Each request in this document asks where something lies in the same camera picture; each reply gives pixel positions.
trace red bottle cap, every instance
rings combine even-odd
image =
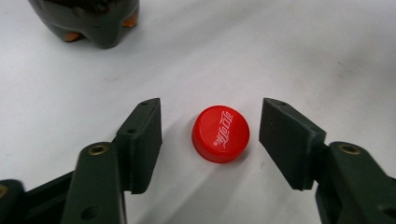
[[[192,143],[198,153],[217,163],[235,160],[248,144],[248,123],[236,110],[215,105],[204,110],[192,129]]]

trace black mechanical part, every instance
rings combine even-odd
[[[0,181],[0,224],[125,223],[123,192],[147,190],[162,142],[160,99],[140,103],[112,143],[81,151],[76,171],[28,192]]]
[[[290,105],[264,98],[260,142],[293,189],[318,182],[322,223],[396,223],[394,179],[362,147],[325,146],[325,134]]]

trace white surface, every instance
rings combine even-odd
[[[161,97],[163,147],[129,223],[319,223],[314,190],[293,191],[258,141],[262,98],[285,101],[365,147],[396,176],[392,0],[147,0],[113,49],[66,44],[26,1],[0,7],[0,179],[32,189],[111,141],[136,104]],[[219,165],[191,144],[211,105],[241,112],[246,153]]]

